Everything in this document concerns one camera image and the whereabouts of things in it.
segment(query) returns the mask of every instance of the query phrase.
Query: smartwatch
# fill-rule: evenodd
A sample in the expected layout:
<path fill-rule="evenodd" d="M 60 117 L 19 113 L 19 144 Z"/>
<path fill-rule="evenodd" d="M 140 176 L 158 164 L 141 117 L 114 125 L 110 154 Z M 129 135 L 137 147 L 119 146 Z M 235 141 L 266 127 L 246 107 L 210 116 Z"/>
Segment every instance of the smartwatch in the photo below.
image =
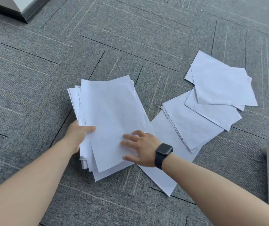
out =
<path fill-rule="evenodd" d="M 154 165 L 162 169 L 162 163 L 163 160 L 171 153 L 173 152 L 173 148 L 165 143 L 162 143 L 155 151 L 155 160 L 154 160 Z"/>

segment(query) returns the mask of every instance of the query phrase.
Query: forearm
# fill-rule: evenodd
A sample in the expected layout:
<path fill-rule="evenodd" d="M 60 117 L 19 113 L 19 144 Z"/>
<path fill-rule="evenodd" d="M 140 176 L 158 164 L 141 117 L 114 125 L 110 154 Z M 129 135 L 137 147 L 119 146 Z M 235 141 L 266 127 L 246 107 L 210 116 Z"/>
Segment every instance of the forearm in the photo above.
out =
<path fill-rule="evenodd" d="M 269 205 L 203 167 L 170 154 L 162 169 L 218 225 L 269 225 Z"/>
<path fill-rule="evenodd" d="M 0 185 L 0 225 L 38 225 L 75 148 L 65 139 Z"/>

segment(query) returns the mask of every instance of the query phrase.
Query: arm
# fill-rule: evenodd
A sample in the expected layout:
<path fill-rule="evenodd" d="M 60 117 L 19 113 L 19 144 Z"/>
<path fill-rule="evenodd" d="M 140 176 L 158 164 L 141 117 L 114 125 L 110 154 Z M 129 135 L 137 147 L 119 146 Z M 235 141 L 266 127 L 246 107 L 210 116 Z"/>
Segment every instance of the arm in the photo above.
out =
<path fill-rule="evenodd" d="M 72 123 L 65 137 L 0 185 L 0 225 L 37 226 L 71 156 L 96 127 Z"/>
<path fill-rule="evenodd" d="M 133 135 L 137 136 L 124 135 L 130 141 L 121 144 L 135 149 L 138 156 L 123 159 L 155 167 L 155 150 L 160 141 L 142 131 L 135 131 Z M 269 225 L 269 205 L 222 176 L 173 153 L 164 159 L 162 169 L 189 194 L 214 225 Z"/>

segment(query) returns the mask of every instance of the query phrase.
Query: hand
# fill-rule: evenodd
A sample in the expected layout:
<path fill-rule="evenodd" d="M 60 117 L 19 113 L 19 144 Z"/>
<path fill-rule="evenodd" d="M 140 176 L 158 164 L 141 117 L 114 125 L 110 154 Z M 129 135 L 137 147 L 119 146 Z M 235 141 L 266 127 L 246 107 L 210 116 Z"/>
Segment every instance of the hand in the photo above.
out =
<path fill-rule="evenodd" d="M 74 121 L 70 124 L 68 130 L 65 133 L 63 140 L 67 140 L 69 143 L 75 146 L 75 152 L 79 150 L 79 145 L 83 142 L 87 133 L 96 130 L 96 126 L 79 126 L 78 121 Z"/>
<path fill-rule="evenodd" d="M 120 144 L 134 149 L 138 156 L 128 155 L 123 156 L 122 159 L 134 162 L 144 167 L 155 167 L 155 151 L 161 142 L 154 135 L 144 133 L 141 130 L 134 131 L 132 134 L 133 135 L 123 135 L 123 137 L 128 140 L 121 141 Z"/>

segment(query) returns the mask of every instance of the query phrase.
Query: gray carpet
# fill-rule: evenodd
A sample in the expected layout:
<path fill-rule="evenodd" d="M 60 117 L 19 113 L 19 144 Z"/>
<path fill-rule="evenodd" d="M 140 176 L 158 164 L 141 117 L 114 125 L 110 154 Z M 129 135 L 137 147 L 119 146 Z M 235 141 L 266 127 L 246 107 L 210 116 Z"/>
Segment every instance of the gray carpet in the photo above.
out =
<path fill-rule="evenodd" d="M 253 77 L 259 107 L 194 163 L 267 202 L 269 0 L 51 0 L 28 24 L 0 15 L 0 183 L 60 140 L 75 119 L 66 89 L 130 75 L 152 120 L 192 89 L 198 50 Z M 170 198 L 135 165 L 99 182 L 74 156 L 42 225 L 209 225 L 179 187 Z"/>

